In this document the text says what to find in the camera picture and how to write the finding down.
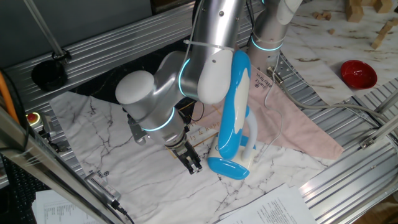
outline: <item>white handle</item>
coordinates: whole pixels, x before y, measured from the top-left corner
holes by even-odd
[[[246,148],[244,149],[242,153],[242,160],[245,161],[246,159],[250,158],[251,151],[253,150],[254,145],[256,144],[257,141],[257,119],[256,115],[252,112],[252,110],[249,109],[249,114],[246,117],[246,122],[248,123],[249,126],[249,139],[248,143],[246,143]]]

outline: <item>marble-patterned cloth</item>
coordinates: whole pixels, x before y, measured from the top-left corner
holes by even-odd
[[[398,2],[393,1],[393,3],[393,8],[397,7]],[[366,62],[377,73],[377,83],[373,88],[367,90],[351,89],[356,96],[362,97],[397,77],[398,27],[392,28],[377,50],[371,47],[372,42],[377,37],[377,32],[387,21],[397,17],[397,14],[393,10],[389,13],[378,14],[371,6],[364,6],[363,10],[364,16],[361,22],[347,22],[345,0],[317,0],[301,5],[290,23],[289,29],[294,31],[296,35],[291,35],[291,33],[289,35],[288,33],[282,51],[289,62],[296,67],[299,74],[311,84],[313,89],[327,103],[329,103],[329,98],[325,95],[330,94],[330,92],[332,92],[334,98],[341,100],[345,100],[349,93],[338,80],[341,76],[340,67],[347,60]],[[312,16],[314,12],[322,13],[323,11],[331,12],[330,21],[316,20]],[[328,33],[330,29],[336,30],[333,35]],[[299,67],[297,60],[300,60],[300,58],[306,60],[306,56],[298,57],[296,55],[297,53],[302,54],[304,47],[309,47],[315,53],[315,55],[310,54],[308,60],[325,62],[336,74],[336,77],[328,76],[327,78],[322,75],[328,71],[321,69],[321,67],[315,68],[309,64],[307,65],[308,68],[305,68],[306,65]],[[314,82],[321,83],[325,88],[320,90],[318,84]]]
[[[163,146],[149,139],[137,145],[119,105],[70,92],[50,104],[83,170],[105,175],[137,224],[213,223],[280,184],[302,186],[333,162],[272,146],[248,178],[229,179],[212,172],[206,162],[216,131],[191,126],[188,139],[203,170],[190,175]],[[256,145],[259,153],[266,146]]]
[[[354,95],[292,29],[287,31],[281,51],[325,103],[334,105]]]

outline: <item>paper sheet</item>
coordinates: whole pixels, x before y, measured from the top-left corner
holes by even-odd
[[[218,222],[218,224],[253,223],[316,224],[316,221],[298,188],[289,188],[284,184]]]
[[[32,210],[37,224],[99,224],[53,190],[36,192]]]

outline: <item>white cable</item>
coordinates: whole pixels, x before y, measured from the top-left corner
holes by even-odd
[[[275,85],[275,71],[276,71],[276,69],[277,69],[277,67],[278,67],[278,64],[279,64],[279,57],[280,57],[280,52],[279,52],[279,54],[278,54],[278,56],[277,56],[276,65],[275,65],[275,67],[274,67],[274,71],[272,72],[272,81],[273,81],[273,82],[272,82],[271,88],[269,89],[269,91],[268,91],[268,93],[267,93],[267,95],[266,95],[266,99],[264,100],[264,106],[266,106],[266,108],[269,109],[269,110],[272,110],[272,111],[275,111],[275,112],[278,112],[278,113],[279,113],[280,117],[282,118],[282,120],[281,120],[281,122],[280,122],[280,130],[279,130],[279,134],[274,138],[274,140],[272,140],[272,141],[268,144],[268,146],[266,147],[266,149],[265,149],[265,150],[262,152],[262,154],[256,159],[256,162],[258,162],[258,161],[260,160],[260,158],[264,155],[264,153],[267,151],[267,149],[269,148],[269,146],[271,146],[271,145],[274,143],[274,141],[276,141],[276,139],[279,138],[279,136],[282,134],[282,130],[283,130],[284,116],[282,115],[282,113],[281,113],[279,110],[267,106],[267,99],[268,99],[268,96],[270,95],[270,92],[272,91],[272,88],[273,88],[274,85]]]
[[[183,60],[182,63],[181,63],[180,71],[179,71],[177,74],[180,74],[180,73],[182,72],[182,68],[184,67],[185,61],[186,61],[187,58],[188,58],[189,49],[190,49],[190,47],[191,47],[191,43],[192,43],[192,39],[193,39],[193,32],[195,31],[195,27],[196,27],[196,25],[197,25],[198,15],[199,15],[199,12],[200,12],[200,10],[201,10],[201,5],[202,5],[202,4],[203,4],[203,0],[201,0],[201,1],[199,2],[199,5],[198,5],[198,7],[197,7],[197,13],[195,14],[195,18],[193,19],[192,31],[191,31],[191,36],[190,36],[190,38],[189,38],[187,51],[185,52],[184,60]]]
[[[232,52],[235,51],[232,47],[224,47],[216,44],[207,44],[207,43],[202,43],[202,42],[197,42],[197,41],[190,41],[190,40],[184,40],[184,44],[192,44],[192,45],[199,45],[199,46],[204,46],[204,47],[216,47],[218,49],[223,49],[223,50],[230,50]]]
[[[293,73],[294,73],[294,75],[295,75],[299,80],[301,80],[304,84],[306,84],[308,87],[312,88],[312,87],[310,86],[310,84],[307,83],[307,81],[305,81],[302,77],[300,77],[300,76],[297,74],[297,72],[293,72]],[[365,121],[367,121],[371,126],[377,127],[377,125],[375,125],[374,123],[372,123],[372,122],[371,122],[370,120],[368,120],[366,117],[364,117],[364,116],[360,115],[359,113],[355,112],[355,110],[352,110],[352,109],[350,109],[350,108],[345,108],[345,109],[347,109],[347,110],[349,110],[350,112],[352,112],[352,113],[356,114],[357,116],[361,117],[362,119],[364,119]]]

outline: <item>wooden block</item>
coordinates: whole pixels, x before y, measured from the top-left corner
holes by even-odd
[[[346,0],[346,10],[350,6],[361,6],[361,0]]]
[[[392,25],[398,26],[398,17],[393,18],[393,19],[391,20],[391,22],[392,22]]]
[[[362,0],[361,5],[362,6],[370,6],[372,4],[372,0]]]
[[[377,13],[387,13],[392,8],[392,1],[391,0],[377,0],[376,3],[373,5],[373,7]]]
[[[380,47],[380,45],[381,45],[381,41],[375,40],[375,41],[373,42],[373,44],[371,45],[371,47],[372,47],[374,50],[376,50],[378,47]]]
[[[368,6],[374,6],[377,0],[372,0]]]
[[[322,17],[327,18],[328,16],[331,16],[330,12],[323,12]]]
[[[386,35],[385,35],[385,34],[379,34],[379,35],[376,37],[376,40],[382,42],[382,41],[384,40],[384,38],[386,38]]]
[[[312,16],[313,16],[314,18],[317,18],[317,17],[319,16],[319,12],[314,12],[314,13],[312,14]]]
[[[363,17],[362,6],[350,6],[346,10],[346,16],[348,22],[360,22]]]
[[[394,26],[394,23],[391,21],[386,22],[386,24],[381,28],[379,34],[386,35]]]

